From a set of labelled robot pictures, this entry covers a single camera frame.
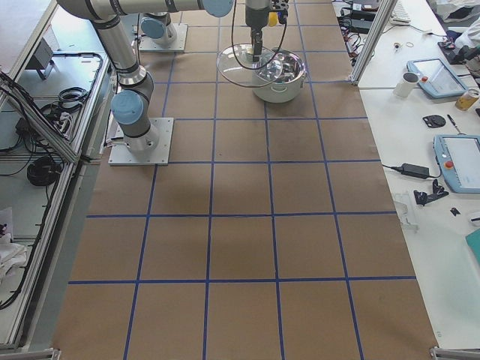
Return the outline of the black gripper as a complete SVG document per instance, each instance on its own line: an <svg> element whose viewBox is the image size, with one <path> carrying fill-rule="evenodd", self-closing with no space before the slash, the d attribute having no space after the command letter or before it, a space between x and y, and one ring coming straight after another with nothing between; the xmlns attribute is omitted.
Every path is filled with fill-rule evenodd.
<svg viewBox="0 0 480 360"><path fill-rule="evenodd" d="M288 10L288 0L271 0L271 12L277 16L278 21L287 21Z"/></svg>
<svg viewBox="0 0 480 360"><path fill-rule="evenodd" d="M271 10L269 0L246 0L245 23L251 28L250 41L253 49L252 62L258 62L263 51L262 29L268 25Z"/></svg>

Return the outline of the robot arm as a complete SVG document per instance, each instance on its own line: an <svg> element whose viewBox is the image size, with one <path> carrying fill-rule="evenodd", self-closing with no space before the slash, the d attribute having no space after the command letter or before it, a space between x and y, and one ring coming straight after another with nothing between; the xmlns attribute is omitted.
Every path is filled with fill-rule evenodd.
<svg viewBox="0 0 480 360"><path fill-rule="evenodd" d="M235 1L59 1L58 5L69 14L91 22L113 63L121 91L113 97L110 108L123 132L125 145L133 153L155 149L160 133L148 117L154 90L153 77L135 55L121 17L141 13L205 11L213 17L222 18L236 8Z"/></svg>
<svg viewBox="0 0 480 360"><path fill-rule="evenodd" d="M147 12L142 15L139 27L142 33L155 43L166 47L177 37L176 27L172 24L171 11ZM250 27L251 43L262 43L262 30L277 23L287 24L288 1L246 1L245 23Z"/></svg>

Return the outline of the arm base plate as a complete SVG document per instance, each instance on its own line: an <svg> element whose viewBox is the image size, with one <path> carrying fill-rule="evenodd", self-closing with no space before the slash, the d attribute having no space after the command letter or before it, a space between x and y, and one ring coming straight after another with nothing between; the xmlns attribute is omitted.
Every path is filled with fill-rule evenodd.
<svg viewBox="0 0 480 360"><path fill-rule="evenodd" d="M170 23L168 26L142 22L139 51L144 53L174 53L185 51L188 25Z"/></svg>
<svg viewBox="0 0 480 360"><path fill-rule="evenodd" d="M118 124L108 164L111 166L166 166L170 159L171 141L173 136L174 118L150 118L149 132L138 138L125 137Z"/></svg>

